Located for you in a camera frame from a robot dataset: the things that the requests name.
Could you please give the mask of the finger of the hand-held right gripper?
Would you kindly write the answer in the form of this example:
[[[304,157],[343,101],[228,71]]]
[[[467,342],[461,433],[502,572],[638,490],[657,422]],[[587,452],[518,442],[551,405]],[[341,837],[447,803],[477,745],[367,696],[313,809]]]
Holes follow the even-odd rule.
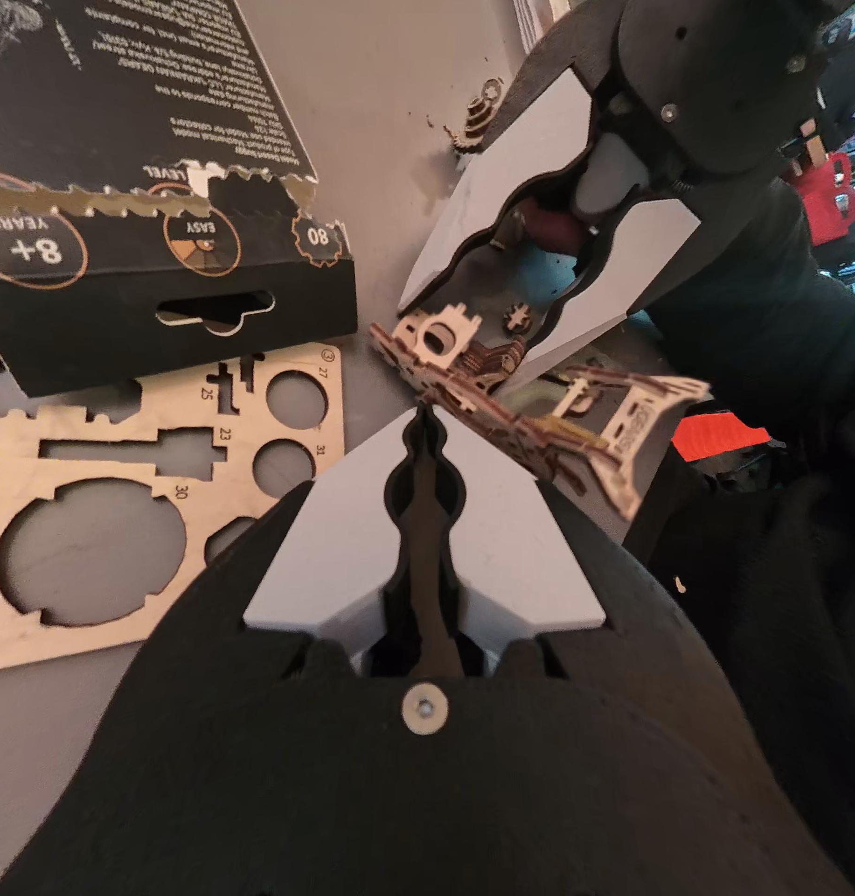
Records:
[[[622,322],[701,221],[677,199],[637,203],[599,235],[583,274],[549,308],[514,373],[526,385]]]
[[[399,298],[406,315],[432,297],[472,251],[487,245],[505,216],[545,186],[560,185],[580,215],[601,210],[598,140],[592,134],[593,99],[571,66],[461,176],[417,258]]]

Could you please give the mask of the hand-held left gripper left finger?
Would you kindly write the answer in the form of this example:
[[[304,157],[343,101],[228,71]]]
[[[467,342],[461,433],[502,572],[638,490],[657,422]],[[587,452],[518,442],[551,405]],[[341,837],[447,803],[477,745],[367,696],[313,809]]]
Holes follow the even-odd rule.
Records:
[[[340,644],[356,672],[386,634],[381,592],[396,573],[399,525],[390,476],[414,458],[411,409],[320,474],[243,612],[245,626]]]

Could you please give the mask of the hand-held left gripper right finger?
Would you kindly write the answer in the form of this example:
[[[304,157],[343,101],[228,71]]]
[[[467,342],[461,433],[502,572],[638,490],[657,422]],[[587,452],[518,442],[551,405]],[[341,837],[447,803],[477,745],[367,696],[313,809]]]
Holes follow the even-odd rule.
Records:
[[[458,625],[493,671],[513,642],[600,628],[605,611],[537,479],[445,409],[438,459],[462,491],[449,532]]]

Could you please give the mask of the wooden buggy model assembly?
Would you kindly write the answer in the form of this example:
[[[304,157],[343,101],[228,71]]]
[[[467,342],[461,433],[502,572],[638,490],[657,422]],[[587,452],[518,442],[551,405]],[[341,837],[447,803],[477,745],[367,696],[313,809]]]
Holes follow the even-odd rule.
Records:
[[[575,463],[582,462],[612,509],[632,522],[644,501],[636,485],[636,459],[657,422],[700,402],[708,384],[568,364],[552,375],[563,396],[550,411],[530,416],[500,397],[501,386],[525,359],[525,340],[517,336],[489,348],[477,340],[481,322],[459,304],[433,314],[415,311],[393,332],[373,323],[370,335],[417,397],[449,412],[537,479],[560,478],[580,496],[587,486]]]

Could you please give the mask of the person's right forearm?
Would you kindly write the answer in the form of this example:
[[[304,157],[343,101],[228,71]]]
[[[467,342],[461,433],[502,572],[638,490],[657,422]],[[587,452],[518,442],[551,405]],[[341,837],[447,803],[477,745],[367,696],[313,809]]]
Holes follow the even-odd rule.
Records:
[[[672,368],[748,426],[822,447],[855,440],[855,295],[819,272],[783,180],[713,263],[646,310]]]

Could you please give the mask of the person's right hand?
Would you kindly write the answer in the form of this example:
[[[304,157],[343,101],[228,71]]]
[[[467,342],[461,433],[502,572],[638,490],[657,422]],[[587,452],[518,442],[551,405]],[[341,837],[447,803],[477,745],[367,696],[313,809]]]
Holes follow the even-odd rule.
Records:
[[[526,238],[544,252],[576,257],[593,237],[591,229],[567,210],[543,208],[528,197],[516,208]]]

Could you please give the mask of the stepped wooden gear stack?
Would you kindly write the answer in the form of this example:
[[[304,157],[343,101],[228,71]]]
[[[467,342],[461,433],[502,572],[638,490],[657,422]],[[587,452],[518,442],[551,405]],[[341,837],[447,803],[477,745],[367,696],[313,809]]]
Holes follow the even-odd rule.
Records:
[[[485,134],[497,114],[505,92],[502,78],[487,79],[478,94],[467,104],[462,127],[455,130],[444,125],[444,132],[455,153],[468,155],[482,151]]]

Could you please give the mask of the laser-cut plywood part sheet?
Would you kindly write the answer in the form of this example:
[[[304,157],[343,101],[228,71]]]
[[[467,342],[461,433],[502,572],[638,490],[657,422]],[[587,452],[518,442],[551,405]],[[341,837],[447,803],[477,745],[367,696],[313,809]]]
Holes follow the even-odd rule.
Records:
[[[0,670],[143,642],[202,573],[209,539],[235,519],[260,518],[274,505],[276,500],[254,477],[254,461],[262,449],[272,442],[295,443],[308,455],[314,475],[343,457],[338,347],[313,342],[265,353],[254,359],[251,386],[243,378],[241,360],[221,365],[232,388],[235,415],[220,413],[220,372],[216,365],[204,364],[142,377],[139,411],[118,423],[76,406],[42,406],[35,418],[14,409],[0,418],[0,542],[17,515],[36,500],[53,499],[62,487],[98,479],[149,487],[153,498],[165,498],[177,510],[186,532],[182,561],[167,585],[146,595],[141,608],[105,623],[45,623],[41,610],[19,611],[0,588]],[[325,414],[314,427],[289,427],[272,415],[268,388],[287,373],[304,375],[321,387]],[[151,463],[45,459],[40,454],[43,442],[153,444],[166,431],[187,428],[202,429],[213,447],[226,450],[209,480],[160,474]]]

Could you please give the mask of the red plastic crate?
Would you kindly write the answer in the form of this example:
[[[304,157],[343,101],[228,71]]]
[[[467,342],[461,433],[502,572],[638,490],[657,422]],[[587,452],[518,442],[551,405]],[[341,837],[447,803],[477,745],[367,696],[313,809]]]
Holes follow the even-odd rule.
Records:
[[[855,223],[855,189],[846,152],[827,154],[818,166],[810,162],[802,167],[799,161],[793,161],[786,180],[802,200],[813,247],[848,235]]]

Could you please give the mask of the orange-red plastic item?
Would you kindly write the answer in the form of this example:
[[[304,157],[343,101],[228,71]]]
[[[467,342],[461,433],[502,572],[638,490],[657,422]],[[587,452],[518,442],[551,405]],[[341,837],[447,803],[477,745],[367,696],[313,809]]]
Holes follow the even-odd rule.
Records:
[[[683,418],[671,441],[684,461],[697,462],[769,440],[770,434],[765,428],[749,427],[735,414],[719,412]]]

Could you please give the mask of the person's dark clothing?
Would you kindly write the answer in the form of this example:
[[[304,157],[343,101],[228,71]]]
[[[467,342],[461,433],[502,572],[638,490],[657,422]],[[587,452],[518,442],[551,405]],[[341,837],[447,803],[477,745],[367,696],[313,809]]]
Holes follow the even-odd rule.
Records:
[[[780,489],[715,488],[670,450],[634,526],[630,550],[708,645],[855,889],[855,412]]]

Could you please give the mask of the black cardboard box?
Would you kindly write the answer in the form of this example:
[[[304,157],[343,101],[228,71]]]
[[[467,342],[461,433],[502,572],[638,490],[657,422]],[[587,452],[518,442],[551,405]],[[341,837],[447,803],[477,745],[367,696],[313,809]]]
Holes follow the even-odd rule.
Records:
[[[31,397],[358,328],[237,2],[0,2],[0,358]]]

